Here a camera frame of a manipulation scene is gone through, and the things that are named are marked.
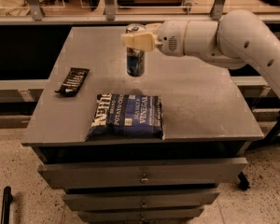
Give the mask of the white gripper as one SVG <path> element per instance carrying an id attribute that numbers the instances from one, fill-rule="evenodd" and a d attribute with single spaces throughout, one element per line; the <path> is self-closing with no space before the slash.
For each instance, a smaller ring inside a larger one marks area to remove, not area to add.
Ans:
<path id="1" fill-rule="evenodd" d="M 123 34 L 121 41 L 127 48 L 152 51 L 157 47 L 164 55 L 182 57 L 188 24 L 188 21 L 165 21 L 162 25 L 160 23 L 146 24 L 146 30 L 150 32 Z"/>

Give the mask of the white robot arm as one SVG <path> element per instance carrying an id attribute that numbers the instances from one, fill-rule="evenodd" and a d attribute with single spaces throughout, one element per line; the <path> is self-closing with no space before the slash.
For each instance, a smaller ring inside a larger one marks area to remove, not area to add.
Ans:
<path id="1" fill-rule="evenodd" d="M 280 40 L 255 14 L 233 10 L 219 21 L 165 21 L 121 36 L 127 48 L 193 56 L 228 69 L 252 66 L 280 99 Z"/>

